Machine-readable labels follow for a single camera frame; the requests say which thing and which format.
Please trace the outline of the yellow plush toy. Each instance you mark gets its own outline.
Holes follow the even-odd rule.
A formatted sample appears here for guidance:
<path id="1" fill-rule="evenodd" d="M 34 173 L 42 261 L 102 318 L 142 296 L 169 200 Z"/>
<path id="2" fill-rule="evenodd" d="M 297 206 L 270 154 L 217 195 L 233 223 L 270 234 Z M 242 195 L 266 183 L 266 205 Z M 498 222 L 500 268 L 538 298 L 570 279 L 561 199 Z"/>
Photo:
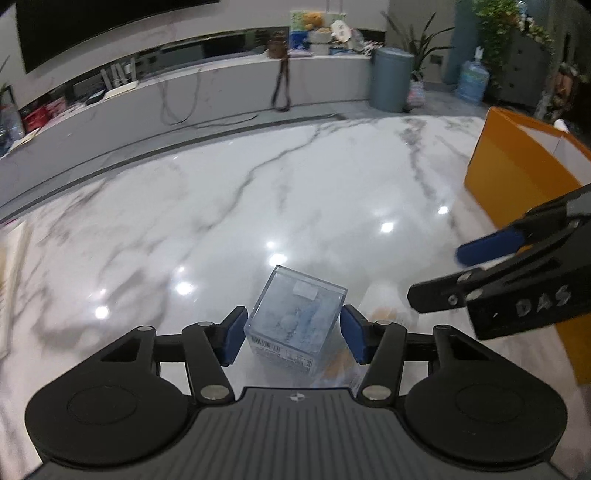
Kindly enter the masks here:
<path id="1" fill-rule="evenodd" d="M 301 14 L 301 22 L 303 23 L 304 30 L 320 29 L 325 26 L 325 16 L 323 12 L 305 11 Z"/>

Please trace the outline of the orange rimmed storage box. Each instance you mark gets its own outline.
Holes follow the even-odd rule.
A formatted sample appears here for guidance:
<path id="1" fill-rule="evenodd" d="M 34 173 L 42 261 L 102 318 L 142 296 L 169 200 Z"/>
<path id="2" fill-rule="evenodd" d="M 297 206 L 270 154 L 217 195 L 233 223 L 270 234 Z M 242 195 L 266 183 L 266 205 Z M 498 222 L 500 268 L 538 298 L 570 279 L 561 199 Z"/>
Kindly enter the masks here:
<path id="1" fill-rule="evenodd" d="M 590 186 L 590 151 L 572 135 L 503 108 L 489 109 L 465 187 L 498 230 L 531 208 Z M 590 312 L 556 325 L 580 385 L 590 382 Z"/>

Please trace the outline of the red boxes on bench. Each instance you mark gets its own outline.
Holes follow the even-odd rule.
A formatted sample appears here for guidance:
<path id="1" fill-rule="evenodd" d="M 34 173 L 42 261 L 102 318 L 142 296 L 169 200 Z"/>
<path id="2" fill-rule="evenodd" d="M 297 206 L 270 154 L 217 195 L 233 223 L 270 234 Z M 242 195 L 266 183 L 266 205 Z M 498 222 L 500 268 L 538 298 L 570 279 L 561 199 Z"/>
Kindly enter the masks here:
<path id="1" fill-rule="evenodd" d="M 42 128 L 49 121 L 64 113 L 67 107 L 67 100 L 61 97 L 44 105 L 24 109 L 22 111 L 22 121 L 25 131 L 30 133 L 33 130 Z"/>

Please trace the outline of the grey blue trash bin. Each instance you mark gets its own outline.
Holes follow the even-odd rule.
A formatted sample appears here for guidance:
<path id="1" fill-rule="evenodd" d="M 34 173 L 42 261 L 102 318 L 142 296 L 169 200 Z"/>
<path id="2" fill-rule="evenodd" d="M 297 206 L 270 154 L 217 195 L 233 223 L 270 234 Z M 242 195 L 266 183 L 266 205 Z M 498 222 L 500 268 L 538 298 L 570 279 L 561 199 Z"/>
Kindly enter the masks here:
<path id="1" fill-rule="evenodd" d="M 370 106 L 400 113 L 407 106 L 414 56 L 407 51 L 381 47 L 373 55 L 370 78 Z"/>

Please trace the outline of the grey marble TV bench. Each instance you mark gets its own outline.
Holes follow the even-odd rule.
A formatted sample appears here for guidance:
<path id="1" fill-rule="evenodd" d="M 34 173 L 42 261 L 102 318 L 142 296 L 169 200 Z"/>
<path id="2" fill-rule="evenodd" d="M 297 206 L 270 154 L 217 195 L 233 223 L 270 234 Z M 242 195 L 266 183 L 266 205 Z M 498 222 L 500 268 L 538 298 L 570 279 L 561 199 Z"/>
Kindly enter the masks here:
<path id="1" fill-rule="evenodd" d="M 127 93 L 78 107 L 50 121 L 31 140 L 4 155 L 2 165 L 79 148 L 90 159 L 176 127 L 270 108 L 280 61 L 264 55 L 205 62 L 148 79 Z M 290 58 L 294 106 L 365 100 L 370 59 L 363 55 Z"/>

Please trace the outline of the white wifi router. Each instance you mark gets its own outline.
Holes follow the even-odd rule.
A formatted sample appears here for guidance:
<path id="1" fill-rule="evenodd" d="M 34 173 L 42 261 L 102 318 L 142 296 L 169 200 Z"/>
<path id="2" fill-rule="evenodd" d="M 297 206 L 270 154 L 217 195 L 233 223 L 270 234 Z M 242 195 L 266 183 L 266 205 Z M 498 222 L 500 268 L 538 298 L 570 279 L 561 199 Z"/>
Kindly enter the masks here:
<path id="1" fill-rule="evenodd" d="M 110 73 L 106 68 L 102 68 L 100 75 L 105 87 L 104 100 L 134 90 L 138 85 L 134 58 L 125 64 L 120 62 L 111 64 Z"/>

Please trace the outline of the clear blue cube box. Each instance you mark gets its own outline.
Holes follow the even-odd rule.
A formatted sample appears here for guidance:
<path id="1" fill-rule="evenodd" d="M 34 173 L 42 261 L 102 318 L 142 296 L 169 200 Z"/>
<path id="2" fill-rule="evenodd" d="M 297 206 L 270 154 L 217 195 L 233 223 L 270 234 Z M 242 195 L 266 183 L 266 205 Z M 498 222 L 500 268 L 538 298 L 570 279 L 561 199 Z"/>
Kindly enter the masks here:
<path id="1" fill-rule="evenodd" d="M 310 374 L 317 370 L 348 290 L 277 265 L 245 324 L 253 352 Z"/>

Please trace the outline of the pastel woven basket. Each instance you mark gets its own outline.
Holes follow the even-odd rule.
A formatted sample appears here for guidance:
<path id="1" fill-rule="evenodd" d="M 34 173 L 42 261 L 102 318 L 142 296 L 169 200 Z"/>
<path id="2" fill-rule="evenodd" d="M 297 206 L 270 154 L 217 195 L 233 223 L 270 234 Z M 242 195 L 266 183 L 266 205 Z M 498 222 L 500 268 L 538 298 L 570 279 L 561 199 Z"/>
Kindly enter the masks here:
<path id="1" fill-rule="evenodd" d="M 410 109 L 423 107 L 426 103 L 425 85 L 423 81 L 412 80 L 407 99 Z"/>

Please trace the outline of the water jug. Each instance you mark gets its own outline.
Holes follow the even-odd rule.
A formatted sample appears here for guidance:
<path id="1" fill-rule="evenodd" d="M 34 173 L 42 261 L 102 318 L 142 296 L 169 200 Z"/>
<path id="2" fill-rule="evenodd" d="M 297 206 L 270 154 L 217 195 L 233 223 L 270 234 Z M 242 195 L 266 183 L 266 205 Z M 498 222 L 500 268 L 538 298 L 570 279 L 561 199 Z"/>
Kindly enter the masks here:
<path id="1" fill-rule="evenodd" d="M 483 100 L 489 79 L 490 74 L 480 60 L 465 62 L 460 71 L 456 96 L 471 103 L 480 103 Z"/>

